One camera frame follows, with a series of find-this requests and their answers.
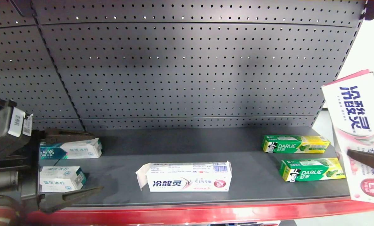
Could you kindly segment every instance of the red shelf edge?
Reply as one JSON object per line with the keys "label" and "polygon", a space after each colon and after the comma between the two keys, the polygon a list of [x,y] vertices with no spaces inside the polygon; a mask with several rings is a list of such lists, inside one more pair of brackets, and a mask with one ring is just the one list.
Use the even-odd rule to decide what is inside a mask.
{"label": "red shelf edge", "polygon": [[218,206],[176,205],[163,208],[146,206],[143,209],[124,209],[123,207],[85,207],[70,208],[47,215],[33,212],[26,222],[40,224],[190,224],[253,222],[266,220],[293,220],[322,216],[359,213],[374,210],[374,203],[341,199],[322,199],[302,203],[275,203],[231,206],[232,203]]}

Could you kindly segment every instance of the price label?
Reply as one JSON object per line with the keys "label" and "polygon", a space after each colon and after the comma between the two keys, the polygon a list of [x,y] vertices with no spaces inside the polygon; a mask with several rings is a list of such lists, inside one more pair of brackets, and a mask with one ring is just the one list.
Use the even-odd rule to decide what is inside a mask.
{"label": "price label", "polygon": [[24,117],[25,117],[25,112],[23,110],[13,107],[11,122],[10,122],[10,129],[8,130],[8,134],[11,134],[16,137],[21,136],[22,125],[24,123]]}
{"label": "price label", "polygon": [[24,135],[30,136],[32,134],[32,118],[33,114],[31,114],[28,119],[24,120],[24,126],[22,127],[22,133]]}

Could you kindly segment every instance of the shelf surface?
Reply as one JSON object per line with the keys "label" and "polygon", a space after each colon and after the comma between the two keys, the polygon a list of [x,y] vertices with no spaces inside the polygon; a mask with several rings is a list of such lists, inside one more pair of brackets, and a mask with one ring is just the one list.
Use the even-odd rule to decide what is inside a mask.
{"label": "shelf surface", "polygon": [[[73,207],[158,206],[321,199],[349,196],[345,179],[288,183],[279,175],[283,159],[336,157],[332,146],[324,154],[264,153],[264,135],[317,135],[309,127],[216,128],[175,130],[92,131],[100,137],[99,159],[60,160],[56,166],[81,166],[83,188],[104,190]],[[229,160],[233,177],[229,192],[151,193],[140,190],[135,175],[146,163],[217,162]]]}

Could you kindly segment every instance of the white toothpaste box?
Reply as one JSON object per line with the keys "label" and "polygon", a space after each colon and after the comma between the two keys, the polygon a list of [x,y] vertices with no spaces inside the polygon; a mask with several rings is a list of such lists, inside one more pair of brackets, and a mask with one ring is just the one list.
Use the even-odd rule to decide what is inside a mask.
{"label": "white toothpaste box", "polygon": [[148,163],[137,172],[140,189],[148,184],[151,192],[229,191],[230,162]]}
{"label": "white toothpaste box", "polygon": [[41,159],[96,159],[102,155],[99,138],[67,143],[40,143]]}
{"label": "white toothpaste box", "polygon": [[79,166],[44,166],[39,172],[39,191],[68,192],[82,188],[85,174]]}
{"label": "white toothpaste box", "polygon": [[363,70],[322,87],[334,129],[334,146],[344,166],[351,198],[374,203],[374,168],[347,155],[374,153],[374,73]]}

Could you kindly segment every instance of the darlie toothpaste box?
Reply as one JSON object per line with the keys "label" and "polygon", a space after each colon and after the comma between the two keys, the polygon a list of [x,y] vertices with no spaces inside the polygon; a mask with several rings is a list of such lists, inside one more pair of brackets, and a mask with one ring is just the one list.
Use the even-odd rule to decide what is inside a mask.
{"label": "darlie toothpaste box", "polygon": [[363,70],[322,86],[351,198],[374,203],[374,168],[347,154],[374,153],[374,73]]}
{"label": "darlie toothpaste box", "polygon": [[79,166],[44,166],[39,172],[39,191],[68,192],[82,188],[86,177]]}
{"label": "darlie toothpaste box", "polygon": [[137,172],[151,192],[229,191],[232,166],[225,163],[148,163]]}
{"label": "darlie toothpaste box", "polygon": [[330,142],[322,136],[264,136],[265,153],[324,153]]}
{"label": "darlie toothpaste box", "polygon": [[99,138],[67,143],[40,143],[41,159],[96,159],[102,154]]}
{"label": "darlie toothpaste box", "polygon": [[337,158],[282,160],[279,173],[289,182],[345,178]]}

